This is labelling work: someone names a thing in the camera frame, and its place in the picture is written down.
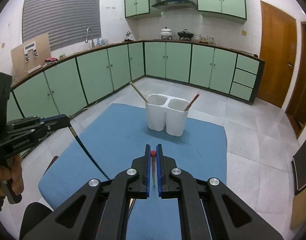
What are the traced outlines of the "person's left hand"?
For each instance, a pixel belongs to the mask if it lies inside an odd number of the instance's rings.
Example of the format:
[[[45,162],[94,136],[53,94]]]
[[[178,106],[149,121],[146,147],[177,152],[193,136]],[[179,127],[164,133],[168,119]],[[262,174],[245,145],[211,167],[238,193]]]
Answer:
[[[22,178],[21,157],[19,154],[13,157],[13,166],[11,169],[0,166],[0,181],[12,180],[12,190],[16,195],[22,194],[24,191],[24,181]],[[0,184],[0,211],[4,204],[5,194]]]

